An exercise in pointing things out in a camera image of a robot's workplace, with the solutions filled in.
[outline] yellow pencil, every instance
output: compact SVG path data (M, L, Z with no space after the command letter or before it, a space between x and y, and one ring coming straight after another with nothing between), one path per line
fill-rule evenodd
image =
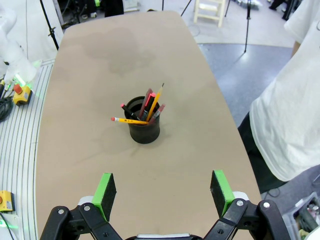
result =
M111 121L113 122L120 122L120 123L126 123L126 124L141 124L141 125L147 125L147 121L138 121L138 120L132 120L132 119L126 119L126 118L120 118L120 117L112 117Z
M156 94L155 99L153 100L153 103L151 105L151 108L150 108L150 111L148 113L148 116L146 117L146 121L147 122L149 122L149 120L151 118L151 115L154 112L155 106L156 106L156 104L157 104L157 102L158 102L158 100L159 100L159 98L161 96L162 90L164 89L164 85L165 84L163 83L162 86L160 87L158 93Z

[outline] striped metal surface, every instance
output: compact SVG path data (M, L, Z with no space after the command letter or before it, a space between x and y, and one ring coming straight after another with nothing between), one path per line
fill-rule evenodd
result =
M15 211L5 214L21 219L14 233L19 240L38 239L36 219L36 158L40 120L54 60L44 61L33 84L28 105L14 106L0 123L0 190L14 194Z

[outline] bolt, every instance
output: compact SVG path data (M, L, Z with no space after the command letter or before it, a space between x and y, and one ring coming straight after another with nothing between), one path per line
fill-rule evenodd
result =
M263 206L267 209L267 208L269 208L269 207L270 207L270 203L265 202L265 203L263 204Z
M241 207L241 206L243 206L243 205L244 205L244 202L243 202L243 201L241 201L241 200L239 200L239 201L237 201L237 202L236 202L236 204L237 204L239 207Z

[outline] black pen holder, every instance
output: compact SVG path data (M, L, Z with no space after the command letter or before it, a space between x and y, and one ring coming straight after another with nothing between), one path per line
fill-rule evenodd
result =
M127 107L139 117L140 109L144 101L144 96L138 96L133 98L127 103ZM159 108L159 103L156 103L153 112L155 113ZM129 114L124 112L126 119L132 119ZM158 116L154 123L141 125L141 124L128 124L130 135L133 140L139 144L149 144L156 140L160 134L160 116Z

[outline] white shirt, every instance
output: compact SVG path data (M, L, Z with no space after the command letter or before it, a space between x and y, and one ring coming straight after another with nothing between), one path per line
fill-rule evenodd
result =
M320 164L320 0L303 0L284 28L301 46L252 103L250 125L266 165L286 182Z

